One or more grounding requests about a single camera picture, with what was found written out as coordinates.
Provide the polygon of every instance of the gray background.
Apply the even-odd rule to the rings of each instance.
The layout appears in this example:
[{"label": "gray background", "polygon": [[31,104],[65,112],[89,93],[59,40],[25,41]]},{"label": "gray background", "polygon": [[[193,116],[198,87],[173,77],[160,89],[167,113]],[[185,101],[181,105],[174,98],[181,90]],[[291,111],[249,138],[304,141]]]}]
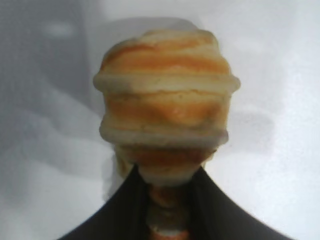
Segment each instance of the gray background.
[{"label": "gray background", "polygon": [[319,10],[312,0],[1,0],[0,239],[56,239],[113,194],[121,180],[99,136],[93,74],[121,40],[196,25],[242,82],[208,173],[261,221],[318,240]]}]

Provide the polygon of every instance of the white backdrop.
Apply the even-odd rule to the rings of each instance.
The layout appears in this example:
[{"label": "white backdrop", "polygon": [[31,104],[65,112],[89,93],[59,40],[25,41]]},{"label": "white backdrop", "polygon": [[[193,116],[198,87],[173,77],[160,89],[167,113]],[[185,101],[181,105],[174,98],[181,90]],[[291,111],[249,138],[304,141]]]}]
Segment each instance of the white backdrop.
[{"label": "white backdrop", "polygon": [[119,184],[92,85],[103,54],[195,25],[242,82],[207,171],[259,220],[319,240],[319,11],[316,0],[0,1],[0,239],[56,239],[100,208]]}]

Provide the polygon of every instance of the orange and white swirled treat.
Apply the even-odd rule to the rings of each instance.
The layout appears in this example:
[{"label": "orange and white swirled treat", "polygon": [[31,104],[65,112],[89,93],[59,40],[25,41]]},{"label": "orange and white swirled treat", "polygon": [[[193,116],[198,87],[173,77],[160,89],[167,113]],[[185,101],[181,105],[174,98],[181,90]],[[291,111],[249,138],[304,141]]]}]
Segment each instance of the orange and white swirled treat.
[{"label": "orange and white swirled treat", "polygon": [[138,163],[144,179],[167,170],[170,184],[186,181],[228,140],[230,99],[240,87],[205,30],[153,30],[116,44],[93,83],[106,106],[101,136]]}]

